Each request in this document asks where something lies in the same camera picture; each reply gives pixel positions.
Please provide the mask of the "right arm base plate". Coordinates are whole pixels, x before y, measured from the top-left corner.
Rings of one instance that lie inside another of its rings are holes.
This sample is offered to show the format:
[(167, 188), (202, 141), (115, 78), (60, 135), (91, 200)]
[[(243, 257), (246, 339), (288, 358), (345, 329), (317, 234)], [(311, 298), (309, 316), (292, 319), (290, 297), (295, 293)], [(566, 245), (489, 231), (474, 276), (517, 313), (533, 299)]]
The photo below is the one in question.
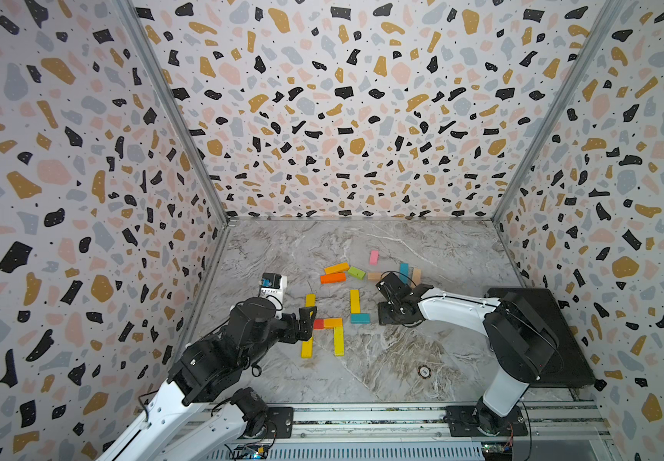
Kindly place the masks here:
[(514, 407), (500, 417), (482, 405), (451, 405), (445, 407), (445, 418), (451, 437), (506, 437), (526, 436), (526, 419)]

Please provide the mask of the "teal short block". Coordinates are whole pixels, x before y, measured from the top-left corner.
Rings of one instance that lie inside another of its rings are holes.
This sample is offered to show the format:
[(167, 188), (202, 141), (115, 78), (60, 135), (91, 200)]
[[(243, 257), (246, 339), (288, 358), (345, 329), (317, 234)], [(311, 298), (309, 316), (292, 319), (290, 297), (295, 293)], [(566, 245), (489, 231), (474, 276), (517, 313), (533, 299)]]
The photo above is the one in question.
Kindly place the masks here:
[(350, 322), (353, 325), (369, 325), (370, 315), (364, 313), (355, 313), (350, 315)]

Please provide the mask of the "small amber block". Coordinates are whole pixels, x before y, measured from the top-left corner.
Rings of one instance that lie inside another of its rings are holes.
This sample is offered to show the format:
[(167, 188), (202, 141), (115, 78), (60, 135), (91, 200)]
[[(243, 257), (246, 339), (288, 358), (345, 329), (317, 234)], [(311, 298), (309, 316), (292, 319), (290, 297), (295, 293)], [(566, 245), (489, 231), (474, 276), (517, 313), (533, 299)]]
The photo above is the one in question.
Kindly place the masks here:
[(324, 319), (324, 328), (341, 328), (344, 322), (342, 318)]

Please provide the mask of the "long yellow block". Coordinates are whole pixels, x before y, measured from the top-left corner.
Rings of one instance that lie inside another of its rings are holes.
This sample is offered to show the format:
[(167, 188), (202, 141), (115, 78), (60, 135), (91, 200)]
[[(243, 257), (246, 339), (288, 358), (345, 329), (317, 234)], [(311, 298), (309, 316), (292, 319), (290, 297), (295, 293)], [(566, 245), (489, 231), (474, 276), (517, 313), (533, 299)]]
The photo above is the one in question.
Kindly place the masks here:
[(305, 307), (315, 307), (316, 306), (316, 296), (314, 294), (309, 294), (305, 296)]
[(303, 359), (309, 359), (313, 357), (313, 339), (310, 338), (307, 341), (304, 341), (301, 345), (301, 354), (300, 356)]

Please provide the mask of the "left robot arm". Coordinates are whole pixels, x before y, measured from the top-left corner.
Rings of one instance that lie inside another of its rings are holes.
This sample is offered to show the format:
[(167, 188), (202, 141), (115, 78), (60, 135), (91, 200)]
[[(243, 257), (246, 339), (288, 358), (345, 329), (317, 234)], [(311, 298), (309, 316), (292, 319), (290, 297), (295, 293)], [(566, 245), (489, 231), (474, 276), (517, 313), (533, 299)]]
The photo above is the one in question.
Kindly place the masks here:
[(271, 407), (250, 387), (222, 393), (277, 343), (311, 339), (316, 307), (280, 311), (278, 297), (237, 303), (228, 320), (188, 346), (142, 413), (101, 455), (103, 460), (265, 459), (292, 434), (291, 407)]

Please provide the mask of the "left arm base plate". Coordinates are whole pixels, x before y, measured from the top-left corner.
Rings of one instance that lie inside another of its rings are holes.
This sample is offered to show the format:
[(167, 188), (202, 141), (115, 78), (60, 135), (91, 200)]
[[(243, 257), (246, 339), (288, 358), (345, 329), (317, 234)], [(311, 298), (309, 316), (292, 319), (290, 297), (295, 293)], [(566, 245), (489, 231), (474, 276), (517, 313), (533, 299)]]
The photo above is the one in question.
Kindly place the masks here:
[(292, 406), (272, 406), (263, 415), (258, 430), (251, 438), (262, 440), (290, 439), (294, 426), (295, 409)]

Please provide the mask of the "lime yellow block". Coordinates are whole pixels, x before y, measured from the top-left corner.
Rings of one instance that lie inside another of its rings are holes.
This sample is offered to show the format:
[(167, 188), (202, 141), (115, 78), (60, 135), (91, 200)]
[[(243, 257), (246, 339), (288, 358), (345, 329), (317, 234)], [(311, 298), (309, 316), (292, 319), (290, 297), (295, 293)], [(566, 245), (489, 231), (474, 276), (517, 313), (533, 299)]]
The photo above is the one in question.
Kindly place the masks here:
[(334, 355), (343, 357), (345, 355), (345, 334), (343, 327), (336, 327), (334, 331)]

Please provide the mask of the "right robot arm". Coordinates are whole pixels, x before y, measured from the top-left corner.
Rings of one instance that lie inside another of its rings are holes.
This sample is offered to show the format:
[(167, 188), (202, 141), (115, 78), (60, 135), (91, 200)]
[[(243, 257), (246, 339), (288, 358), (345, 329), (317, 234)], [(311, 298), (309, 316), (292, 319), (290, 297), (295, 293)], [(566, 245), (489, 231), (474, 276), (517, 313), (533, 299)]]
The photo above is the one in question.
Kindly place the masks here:
[(485, 336), (498, 369), (474, 407), (478, 429), (498, 435), (526, 390), (541, 380), (552, 357), (560, 355), (560, 340), (522, 295), (476, 298), (414, 285), (402, 276), (383, 274), (376, 289), (384, 297), (377, 305), (379, 324), (414, 328), (425, 321), (444, 322)]

